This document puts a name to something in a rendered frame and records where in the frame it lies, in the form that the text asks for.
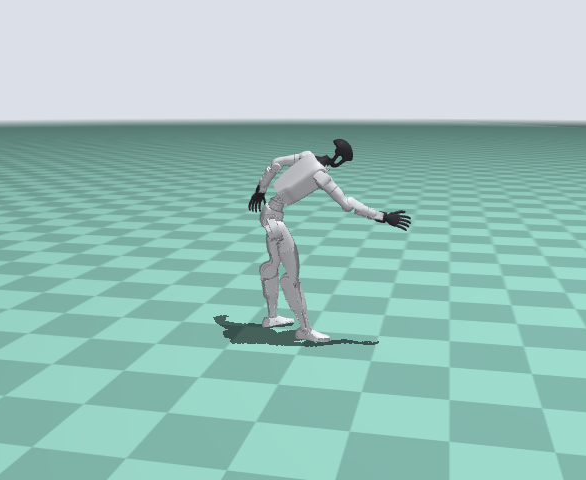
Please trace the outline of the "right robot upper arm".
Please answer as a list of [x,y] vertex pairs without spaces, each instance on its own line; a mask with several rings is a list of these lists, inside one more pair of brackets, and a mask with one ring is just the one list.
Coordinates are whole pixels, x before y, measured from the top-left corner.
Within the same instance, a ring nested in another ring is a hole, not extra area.
[[348,197],[345,197],[343,191],[335,184],[329,174],[320,170],[313,176],[313,178],[316,182],[316,185],[320,189],[326,191],[345,212],[351,212],[354,209],[348,204]]

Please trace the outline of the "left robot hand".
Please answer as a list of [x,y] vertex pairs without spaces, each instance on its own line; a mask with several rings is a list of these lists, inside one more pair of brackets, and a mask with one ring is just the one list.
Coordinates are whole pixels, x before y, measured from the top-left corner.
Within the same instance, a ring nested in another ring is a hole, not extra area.
[[258,185],[257,188],[256,188],[256,193],[253,194],[253,196],[251,197],[251,200],[249,202],[249,210],[251,210],[251,204],[252,204],[252,212],[254,212],[254,204],[255,204],[255,212],[256,213],[257,213],[257,204],[258,204],[258,202],[259,202],[258,207],[259,207],[259,211],[260,212],[261,212],[261,201],[262,200],[264,201],[264,205],[266,203],[266,200],[265,200],[265,197],[264,197],[266,192],[265,193],[259,193],[259,190],[260,190],[260,186]]

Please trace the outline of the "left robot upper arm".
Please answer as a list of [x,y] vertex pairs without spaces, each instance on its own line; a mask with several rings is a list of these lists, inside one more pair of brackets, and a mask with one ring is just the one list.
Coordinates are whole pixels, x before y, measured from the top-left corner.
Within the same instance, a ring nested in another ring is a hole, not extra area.
[[273,172],[278,173],[282,170],[283,166],[291,167],[293,164],[295,164],[297,161],[299,161],[301,158],[303,158],[304,156],[306,156],[308,154],[312,154],[312,152],[311,151],[304,151],[304,152],[301,152],[301,153],[295,154],[295,155],[289,155],[289,156],[275,158],[275,159],[273,159],[273,161],[271,163],[271,169]]

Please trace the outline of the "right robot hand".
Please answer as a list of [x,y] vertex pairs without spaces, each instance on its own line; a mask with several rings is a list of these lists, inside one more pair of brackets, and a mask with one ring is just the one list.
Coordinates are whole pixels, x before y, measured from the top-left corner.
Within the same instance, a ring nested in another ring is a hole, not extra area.
[[[378,212],[382,212],[382,211],[378,211]],[[381,223],[387,222],[391,226],[394,226],[394,227],[396,226],[396,227],[401,228],[401,229],[403,229],[405,231],[407,231],[407,229],[405,227],[400,226],[400,225],[397,225],[397,224],[404,225],[404,226],[406,226],[408,228],[409,228],[409,225],[408,224],[405,224],[403,222],[399,222],[399,221],[404,221],[404,222],[407,222],[407,223],[411,224],[410,221],[408,221],[406,219],[402,219],[402,218],[411,219],[411,217],[406,216],[406,215],[399,215],[399,213],[405,213],[405,211],[403,211],[403,210],[396,211],[396,212],[391,212],[388,215],[387,215],[387,212],[382,212],[382,213],[384,213],[383,220],[377,220],[377,219],[375,219],[375,221],[381,222]]]

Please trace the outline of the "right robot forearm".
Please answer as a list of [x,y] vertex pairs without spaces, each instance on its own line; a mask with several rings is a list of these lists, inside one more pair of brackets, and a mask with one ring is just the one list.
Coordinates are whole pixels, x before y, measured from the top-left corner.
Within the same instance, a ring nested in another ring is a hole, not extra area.
[[384,213],[378,212],[374,208],[370,209],[370,207],[365,206],[363,203],[360,203],[355,198],[348,197],[347,202],[351,207],[353,207],[355,209],[354,213],[356,215],[361,215],[363,217],[367,217],[368,219],[373,219],[373,220],[375,220],[375,219],[383,220]]

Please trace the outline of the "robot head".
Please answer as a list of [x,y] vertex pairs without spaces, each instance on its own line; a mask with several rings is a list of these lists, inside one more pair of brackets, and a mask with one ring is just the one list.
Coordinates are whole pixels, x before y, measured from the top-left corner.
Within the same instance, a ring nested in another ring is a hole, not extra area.
[[[331,165],[331,167],[336,168],[338,166],[340,166],[341,164],[343,164],[346,161],[351,161],[353,159],[353,151],[352,148],[350,146],[350,144],[343,140],[343,139],[336,139],[333,141],[333,143],[335,144],[335,146],[337,147],[335,150],[335,156],[331,159],[328,157],[328,155],[325,156],[315,156],[315,158],[318,160],[318,162],[320,162],[324,167]],[[342,160],[338,163],[334,163],[335,160],[341,156]]]

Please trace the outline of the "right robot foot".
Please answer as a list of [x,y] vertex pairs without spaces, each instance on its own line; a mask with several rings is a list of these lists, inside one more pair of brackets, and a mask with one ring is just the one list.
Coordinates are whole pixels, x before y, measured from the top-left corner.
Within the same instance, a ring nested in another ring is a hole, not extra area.
[[302,328],[298,328],[296,330],[296,332],[295,332],[295,338],[297,338],[297,339],[305,339],[305,340],[310,340],[310,341],[316,341],[316,342],[329,342],[330,341],[330,337],[328,335],[326,335],[326,334],[322,334],[322,333],[317,332],[317,331],[315,331],[313,329],[310,330],[309,333],[308,332],[304,333],[302,331]]

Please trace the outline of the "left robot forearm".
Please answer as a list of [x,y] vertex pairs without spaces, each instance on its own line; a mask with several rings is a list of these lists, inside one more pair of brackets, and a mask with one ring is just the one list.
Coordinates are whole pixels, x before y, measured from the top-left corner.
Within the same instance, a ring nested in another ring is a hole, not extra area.
[[270,185],[270,182],[272,181],[273,177],[276,176],[276,174],[277,173],[272,171],[270,163],[269,166],[265,169],[263,176],[259,179],[259,193],[265,193],[267,191],[267,187]]

